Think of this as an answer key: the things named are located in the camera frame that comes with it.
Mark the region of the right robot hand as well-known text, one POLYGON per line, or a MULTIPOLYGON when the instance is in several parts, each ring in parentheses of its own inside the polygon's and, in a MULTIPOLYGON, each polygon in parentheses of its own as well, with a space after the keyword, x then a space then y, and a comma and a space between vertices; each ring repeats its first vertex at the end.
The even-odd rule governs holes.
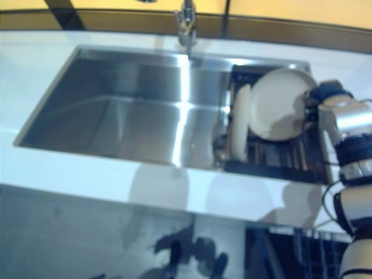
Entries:
POLYGON ((338 80, 328 80, 302 95, 302 131, 317 123, 333 142, 371 137, 371 99, 357 99, 338 80))

